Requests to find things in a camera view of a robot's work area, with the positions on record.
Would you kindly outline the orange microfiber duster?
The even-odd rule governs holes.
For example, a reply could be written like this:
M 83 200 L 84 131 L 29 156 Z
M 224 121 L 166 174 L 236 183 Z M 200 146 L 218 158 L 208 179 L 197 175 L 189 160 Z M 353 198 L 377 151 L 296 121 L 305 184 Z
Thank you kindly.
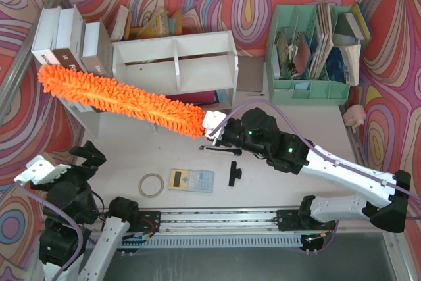
M 37 77 L 44 92 L 55 97 L 146 120 L 192 138 L 204 135 L 205 112 L 194 104 L 63 66 L 41 66 Z

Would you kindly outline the clear tape roll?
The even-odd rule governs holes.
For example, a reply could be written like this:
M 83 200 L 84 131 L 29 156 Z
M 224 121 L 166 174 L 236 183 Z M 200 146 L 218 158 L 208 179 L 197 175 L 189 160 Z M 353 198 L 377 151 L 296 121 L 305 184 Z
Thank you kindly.
M 162 176 L 149 173 L 141 177 L 138 190 L 139 193 L 145 198 L 155 198 L 158 197 L 164 189 L 164 180 Z

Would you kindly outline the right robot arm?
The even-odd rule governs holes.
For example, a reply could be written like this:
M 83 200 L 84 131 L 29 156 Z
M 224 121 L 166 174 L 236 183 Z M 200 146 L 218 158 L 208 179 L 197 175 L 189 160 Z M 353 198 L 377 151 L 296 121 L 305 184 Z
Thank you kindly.
M 279 228 L 315 229 L 340 220 L 367 220 L 393 233 L 405 229 L 411 175 L 382 173 L 337 157 L 309 140 L 278 129 L 260 108 L 241 119 L 217 112 L 203 122 L 205 135 L 217 146 L 235 146 L 264 159 L 273 169 L 312 176 L 351 191 L 347 197 L 305 196 L 291 215 L 278 215 Z

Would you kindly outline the black clip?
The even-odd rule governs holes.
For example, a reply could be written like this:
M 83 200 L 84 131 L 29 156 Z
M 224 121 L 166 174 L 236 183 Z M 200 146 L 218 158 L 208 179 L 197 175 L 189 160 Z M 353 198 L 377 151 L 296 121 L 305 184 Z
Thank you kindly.
M 229 187 L 235 186 L 235 181 L 242 179 L 242 170 L 237 167 L 237 162 L 232 161 L 230 165 L 230 175 L 228 185 Z

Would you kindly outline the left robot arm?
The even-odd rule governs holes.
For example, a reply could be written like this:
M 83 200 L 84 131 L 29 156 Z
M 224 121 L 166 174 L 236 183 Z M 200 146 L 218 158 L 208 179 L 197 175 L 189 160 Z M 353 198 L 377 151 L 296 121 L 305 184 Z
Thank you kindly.
M 102 233 L 86 263 L 82 261 L 91 235 L 88 225 L 100 217 L 89 179 L 106 157 L 91 141 L 73 147 L 83 158 L 80 165 L 54 165 L 36 157 L 30 172 L 31 188 L 46 192 L 43 214 L 47 217 L 39 242 L 39 258 L 48 280 L 102 280 L 123 235 L 139 220 L 135 201 L 116 197 L 106 212 Z

